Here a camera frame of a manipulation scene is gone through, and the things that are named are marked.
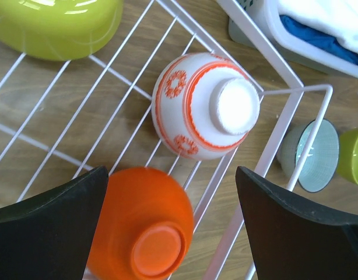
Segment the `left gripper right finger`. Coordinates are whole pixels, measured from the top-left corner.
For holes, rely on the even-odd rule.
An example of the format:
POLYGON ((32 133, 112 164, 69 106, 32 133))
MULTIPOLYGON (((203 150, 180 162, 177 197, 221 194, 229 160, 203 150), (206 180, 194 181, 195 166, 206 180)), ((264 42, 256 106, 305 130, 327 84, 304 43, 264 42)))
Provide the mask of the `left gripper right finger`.
POLYGON ((236 170, 258 279, 358 279, 358 215, 236 170))

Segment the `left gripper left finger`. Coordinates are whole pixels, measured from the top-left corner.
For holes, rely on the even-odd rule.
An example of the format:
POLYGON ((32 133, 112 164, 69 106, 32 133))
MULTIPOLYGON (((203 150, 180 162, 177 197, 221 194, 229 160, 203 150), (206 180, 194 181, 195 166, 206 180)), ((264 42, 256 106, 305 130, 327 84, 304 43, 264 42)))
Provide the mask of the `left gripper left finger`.
POLYGON ((82 279, 107 183, 99 166, 0 208, 0 279, 82 279))

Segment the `pale blue bowl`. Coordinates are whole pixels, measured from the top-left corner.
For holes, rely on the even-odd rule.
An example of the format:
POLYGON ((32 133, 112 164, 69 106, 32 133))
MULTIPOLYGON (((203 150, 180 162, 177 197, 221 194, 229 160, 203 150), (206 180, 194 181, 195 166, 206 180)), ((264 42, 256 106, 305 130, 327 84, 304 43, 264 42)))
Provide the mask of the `pale blue bowl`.
MULTIPOLYGON (((298 164, 314 122, 293 127, 285 135, 276 158, 290 177, 298 164)), ((333 178, 339 160, 339 136, 334 125, 324 119, 298 177, 300 186, 312 193, 324 189, 333 178)))

